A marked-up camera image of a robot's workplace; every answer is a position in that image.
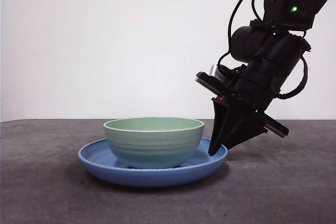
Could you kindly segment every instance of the green bowl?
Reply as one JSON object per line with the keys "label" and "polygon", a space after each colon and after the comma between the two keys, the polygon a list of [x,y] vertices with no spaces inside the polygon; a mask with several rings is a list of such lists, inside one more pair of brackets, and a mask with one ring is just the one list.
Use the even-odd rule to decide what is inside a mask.
{"label": "green bowl", "polygon": [[134,168],[172,168],[196,151],[204,123],[183,118],[130,118],[106,122],[112,153]]}

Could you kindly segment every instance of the robotic arm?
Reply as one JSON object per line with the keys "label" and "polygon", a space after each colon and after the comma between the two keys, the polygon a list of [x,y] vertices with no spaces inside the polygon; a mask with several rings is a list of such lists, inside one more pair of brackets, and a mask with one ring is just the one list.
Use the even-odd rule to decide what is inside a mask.
{"label": "robotic arm", "polygon": [[[311,49],[304,36],[327,0],[264,0],[263,19],[252,0],[256,19],[231,36],[232,20],[242,1],[239,0],[230,19],[229,51],[212,67],[210,75],[196,75],[197,82],[217,95],[212,98],[215,120],[209,155],[214,155],[221,144],[230,149],[268,130],[280,137],[288,135],[289,130],[266,115],[265,110],[274,98],[288,99],[304,89],[308,67],[303,53]],[[302,31],[303,36],[293,35],[290,30]],[[246,65],[234,69],[221,65],[228,54]],[[280,94],[281,86],[300,59],[304,65],[302,81],[293,91]]]}

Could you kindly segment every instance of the plate rim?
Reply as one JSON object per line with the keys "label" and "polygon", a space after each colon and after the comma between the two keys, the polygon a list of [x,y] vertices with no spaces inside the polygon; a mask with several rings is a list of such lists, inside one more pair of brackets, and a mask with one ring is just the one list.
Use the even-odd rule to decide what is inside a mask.
{"label": "plate rim", "polygon": [[[206,163],[201,163],[201,164],[197,164],[197,165],[190,165],[190,166],[184,166],[184,167],[176,167],[176,168],[159,168],[159,169],[155,169],[155,168],[146,168],[146,169],[139,169],[139,168],[134,168],[134,169],[128,169],[128,168],[120,168],[120,167],[114,167],[114,166],[107,166],[107,165],[100,165],[100,164],[97,164],[97,163],[94,163],[94,162],[91,162],[89,160],[87,160],[86,158],[84,158],[81,154],[81,152],[86,148],[88,147],[89,145],[92,145],[92,144],[96,144],[98,142],[102,142],[102,141],[107,141],[108,139],[107,138],[103,138],[103,139],[100,139],[100,140],[97,140],[97,141],[94,141],[94,142],[91,142],[89,144],[86,144],[84,145],[81,149],[79,149],[78,151],[78,157],[79,159],[90,165],[90,166],[95,166],[95,167],[99,167],[99,168],[103,168],[103,169],[108,169],[108,170],[120,170],[120,171],[124,171],[124,172],[169,172],[169,171],[175,171],[175,170],[185,170],[185,169],[190,169],[190,168],[197,168],[197,167],[202,167],[202,166],[206,166],[206,165],[210,165],[210,164],[214,164],[218,161],[221,161],[223,160],[227,154],[228,154],[228,150],[227,148],[224,146],[224,145],[221,145],[221,148],[224,149],[224,153],[223,155],[221,155],[219,158],[213,160],[213,161],[210,161],[210,162],[206,162]],[[205,138],[205,137],[202,137],[201,140],[206,140],[206,141],[209,141],[209,139]]]}

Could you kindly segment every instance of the dark gray tabletop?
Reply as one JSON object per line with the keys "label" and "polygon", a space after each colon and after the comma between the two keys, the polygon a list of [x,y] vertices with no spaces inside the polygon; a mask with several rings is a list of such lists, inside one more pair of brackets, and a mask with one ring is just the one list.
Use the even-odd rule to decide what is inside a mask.
{"label": "dark gray tabletop", "polygon": [[77,151],[104,138],[105,121],[2,123],[1,223],[336,223],[336,121],[282,121],[285,139],[261,135],[212,176],[157,189],[84,170]]}

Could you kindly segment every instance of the blue plate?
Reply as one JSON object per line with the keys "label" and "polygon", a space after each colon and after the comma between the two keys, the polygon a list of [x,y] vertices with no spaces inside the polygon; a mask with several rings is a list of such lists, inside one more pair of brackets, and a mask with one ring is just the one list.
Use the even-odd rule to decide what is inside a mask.
{"label": "blue plate", "polygon": [[175,186],[204,178],[220,168],[227,156],[227,148],[222,145],[210,157],[207,153],[209,144],[209,139],[202,138],[191,158],[178,167],[167,169],[129,167],[112,154],[106,139],[85,145],[79,150],[78,156],[89,173],[114,184],[134,187]]}

